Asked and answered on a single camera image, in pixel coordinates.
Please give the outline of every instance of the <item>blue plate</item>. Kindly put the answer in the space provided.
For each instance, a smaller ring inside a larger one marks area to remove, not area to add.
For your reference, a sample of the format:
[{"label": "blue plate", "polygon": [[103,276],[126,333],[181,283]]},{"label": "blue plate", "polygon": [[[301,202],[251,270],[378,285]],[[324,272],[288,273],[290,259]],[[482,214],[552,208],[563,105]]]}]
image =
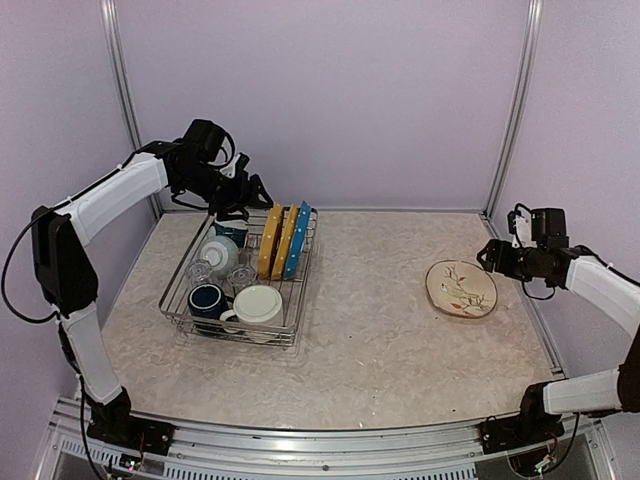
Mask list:
[{"label": "blue plate", "polygon": [[298,214],[296,229],[293,232],[293,238],[291,239],[289,257],[287,258],[287,264],[284,267],[284,273],[282,275],[285,280],[292,280],[296,276],[298,262],[300,261],[300,253],[302,252],[302,247],[304,247],[304,239],[307,236],[307,227],[309,226],[310,217],[311,207],[307,202],[302,202],[300,213]]}]

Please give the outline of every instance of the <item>lavender wall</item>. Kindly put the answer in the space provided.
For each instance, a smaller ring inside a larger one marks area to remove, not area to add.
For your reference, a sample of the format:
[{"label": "lavender wall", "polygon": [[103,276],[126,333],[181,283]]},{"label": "lavender wall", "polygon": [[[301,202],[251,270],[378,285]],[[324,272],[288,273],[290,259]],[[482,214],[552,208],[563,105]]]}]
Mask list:
[{"label": "lavender wall", "polygon": [[281,202],[484,206],[526,0],[117,3],[145,141],[210,118]]},{"label": "lavender wall", "polygon": [[[3,4],[0,15],[0,258],[40,204],[75,193],[130,147],[109,67],[99,2]],[[90,248],[104,316],[152,226],[146,205],[127,213]],[[31,315],[50,311],[19,250],[9,294]],[[0,305],[0,478],[28,478],[59,394],[73,377],[55,325],[31,326]]]},{"label": "lavender wall", "polygon": [[[518,202],[567,212],[584,243],[640,278],[640,4],[546,2],[527,107],[495,217]],[[541,304],[571,376],[615,368],[631,343],[622,329],[568,293]],[[605,419],[624,472],[640,471],[640,418]]]}]

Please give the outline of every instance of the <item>blue mug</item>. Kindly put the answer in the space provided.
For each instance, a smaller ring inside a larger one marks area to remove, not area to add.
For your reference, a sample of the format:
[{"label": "blue mug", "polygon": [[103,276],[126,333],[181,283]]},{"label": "blue mug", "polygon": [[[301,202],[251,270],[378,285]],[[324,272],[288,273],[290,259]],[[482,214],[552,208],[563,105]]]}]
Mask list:
[{"label": "blue mug", "polygon": [[[192,315],[213,320],[220,319],[220,315],[229,309],[227,297],[222,289],[210,283],[198,285],[191,290],[187,303]],[[204,335],[224,333],[224,330],[219,325],[197,320],[193,323],[196,325],[196,329]]]}]

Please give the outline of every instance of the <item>wire dish rack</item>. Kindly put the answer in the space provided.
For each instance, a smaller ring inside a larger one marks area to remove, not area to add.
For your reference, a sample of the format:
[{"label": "wire dish rack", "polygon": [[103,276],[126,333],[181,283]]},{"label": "wire dish rack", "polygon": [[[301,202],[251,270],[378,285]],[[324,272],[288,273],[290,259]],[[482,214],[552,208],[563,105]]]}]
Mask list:
[{"label": "wire dish rack", "polygon": [[[251,210],[249,217],[249,231],[245,241],[245,247],[240,250],[240,262],[250,264],[258,271],[258,257],[262,232],[268,218],[268,210]],[[289,209],[285,208],[285,215],[289,215]],[[178,331],[185,335],[198,335],[208,338],[230,340],[234,342],[256,343],[261,345],[291,347],[294,345],[299,331],[300,319],[304,308],[304,294],[307,287],[307,278],[313,256],[313,244],[318,225],[318,212],[311,210],[311,218],[307,227],[304,246],[300,254],[300,262],[293,280],[256,280],[256,283],[271,285],[282,295],[284,309],[283,326],[262,326],[233,323],[234,329],[229,328],[230,322],[221,322],[208,318],[196,317],[191,314],[187,305],[187,298],[191,286],[185,275],[185,269],[189,263],[197,258],[208,230],[213,226],[214,218],[207,216],[193,240],[189,244],[187,252],[182,257],[176,268],[162,298],[160,299],[160,311],[177,327]],[[233,297],[239,292],[234,291],[229,282],[219,280],[215,282],[227,295],[229,308],[233,303]]]}]

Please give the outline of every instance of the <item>white cup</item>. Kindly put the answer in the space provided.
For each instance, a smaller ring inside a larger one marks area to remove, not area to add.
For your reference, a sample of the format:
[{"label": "white cup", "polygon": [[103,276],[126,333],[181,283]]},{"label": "white cup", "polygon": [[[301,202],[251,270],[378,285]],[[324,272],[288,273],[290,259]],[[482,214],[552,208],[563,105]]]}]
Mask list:
[{"label": "white cup", "polygon": [[[225,321],[229,317],[238,317],[240,323],[245,325],[284,326],[284,309],[282,307],[282,295],[268,285],[253,285],[245,288],[233,301],[233,309],[220,315],[220,320]],[[251,340],[256,343],[267,343],[273,339],[273,335],[263,332],[245,331]]]}]

